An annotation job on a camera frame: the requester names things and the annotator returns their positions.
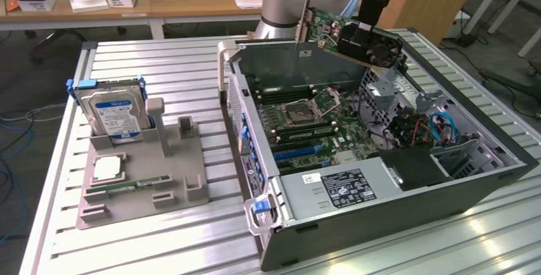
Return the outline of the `black and green graphics card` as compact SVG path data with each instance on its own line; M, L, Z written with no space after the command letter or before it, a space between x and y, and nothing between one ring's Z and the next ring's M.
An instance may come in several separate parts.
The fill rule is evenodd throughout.
M347 18L306 1L296 42L316 42L320 49L366 67L391 68L403 56L402 39L376 26L372 30L360 29L358 15Z

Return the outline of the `wooden cabinet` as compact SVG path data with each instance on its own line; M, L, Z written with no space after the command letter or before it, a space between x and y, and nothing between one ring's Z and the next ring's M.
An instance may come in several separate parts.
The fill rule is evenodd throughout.
M379 27L415 28L428 40L442 42L467 0L391 0Z

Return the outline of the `black floor box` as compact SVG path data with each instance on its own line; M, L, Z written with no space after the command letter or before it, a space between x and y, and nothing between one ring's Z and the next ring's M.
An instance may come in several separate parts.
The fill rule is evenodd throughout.
M474 34L462 34L456 40L456 45L467 48L478 41L478 37Z

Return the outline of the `perforated metal disk bay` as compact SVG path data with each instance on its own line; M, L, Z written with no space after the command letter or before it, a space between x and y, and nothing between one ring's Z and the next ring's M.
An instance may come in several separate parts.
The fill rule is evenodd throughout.
M399 68L375 68L366 71L359 91L362 118L388 124L404 108L416 109L423 89Z

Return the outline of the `CPU socket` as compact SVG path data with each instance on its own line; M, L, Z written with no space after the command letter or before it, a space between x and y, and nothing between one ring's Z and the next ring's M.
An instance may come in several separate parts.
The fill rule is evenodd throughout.
M322 123L324 121L316 114L314 104L308 99L284 104L283 113L286 126L288 127Z

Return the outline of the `black RAM stick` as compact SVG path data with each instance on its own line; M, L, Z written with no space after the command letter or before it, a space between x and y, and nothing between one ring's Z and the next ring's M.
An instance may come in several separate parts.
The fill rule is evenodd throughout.
M311 127L302 127L300 129L288 129L282 132L276 132L276 143L292 143L296 141L306 141L310 139L319 139L328 136L334 136L339 131L339 127L335 125L318 125Z

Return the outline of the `grey plastic disk bay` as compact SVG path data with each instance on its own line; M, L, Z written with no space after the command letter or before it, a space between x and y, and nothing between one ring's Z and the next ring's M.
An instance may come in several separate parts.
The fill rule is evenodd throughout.
M446 169L447 175L454 179L506 167L503 160L479 139L447 148L438 146L431 149L431 154Z

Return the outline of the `grey power supply unit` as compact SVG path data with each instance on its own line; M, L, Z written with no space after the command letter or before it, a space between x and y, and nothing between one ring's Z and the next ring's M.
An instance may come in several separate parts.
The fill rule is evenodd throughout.
M282 177L282 194L298 221L363 208L403 192L380 157Z

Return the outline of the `white square holder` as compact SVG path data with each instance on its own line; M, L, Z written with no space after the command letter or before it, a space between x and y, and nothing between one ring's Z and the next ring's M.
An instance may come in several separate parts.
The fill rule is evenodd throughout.
M107 0L70 0L74 13L107 10L110 8Z

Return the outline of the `wooden desk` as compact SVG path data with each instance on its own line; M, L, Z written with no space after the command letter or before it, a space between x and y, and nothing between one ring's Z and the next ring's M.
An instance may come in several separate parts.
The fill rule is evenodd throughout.
M70 0L58 0L53 11L9 11L0 0L0 31L147 25L163 38L167 23L260 20L260 8L242 9L235 0L137 0L134 8L74 13Z

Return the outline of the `black open PC case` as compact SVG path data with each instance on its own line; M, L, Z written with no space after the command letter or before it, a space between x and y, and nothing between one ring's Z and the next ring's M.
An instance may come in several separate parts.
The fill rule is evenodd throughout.
M416 109L404 108L386 124L364 120L360 83L366 67L319 48L316 42L286 39L219 43L219 96L242 184L244 214L256 241L263 271L286 269L334 251L467 212L498 189L512 184L539 165L484 107L494 102L416 35L400 37L403 56L394 67L410 75L423 91ZM254 91L336 84L348 93L354 110L370 131L380 157L402 190L400 195L363 208L295 220L282 194L282 177ZM479 139L506 167L454 179L431 149Z

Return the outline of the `hard disk with blue carrier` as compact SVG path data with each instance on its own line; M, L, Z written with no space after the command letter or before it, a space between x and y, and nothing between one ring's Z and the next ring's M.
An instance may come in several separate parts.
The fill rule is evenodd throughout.
M66 86L83 109L95 136L110 137L114 144L143 140L143 131L154 127L146 110L143 77L103 81L70 79Z

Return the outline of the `grey parts rack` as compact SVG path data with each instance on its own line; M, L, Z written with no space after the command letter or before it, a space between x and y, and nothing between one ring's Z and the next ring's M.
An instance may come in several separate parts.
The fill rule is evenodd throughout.
M75 225L78 229L130 221L210 202L199 126L191 117L181 117L178 123L165 124L165 108L163 98L147 100L147 114L157 126L143 131L142 141L114 144L107 136L91 137ZM126 179L94 183L97 160L111 156L122 157ZM123 193L86 192L97 186L166 175L171 178L157 182L151 188Z

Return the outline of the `silver CPU chip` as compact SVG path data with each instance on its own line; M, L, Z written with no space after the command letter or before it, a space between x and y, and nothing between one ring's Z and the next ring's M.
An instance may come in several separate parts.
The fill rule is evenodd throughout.
M122 171L122 157L102 157L97 160L93 182L126 179Z

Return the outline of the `green RAM stick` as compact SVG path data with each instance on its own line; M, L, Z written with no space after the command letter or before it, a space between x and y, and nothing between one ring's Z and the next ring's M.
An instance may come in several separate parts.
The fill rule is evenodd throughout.
M109 193L123 193L139 189L151 188L157 182L165 182L171 178L170 175L139 179L135 181L121 182L105 186L97 186L86 190L87 194L99 193L106 191Z

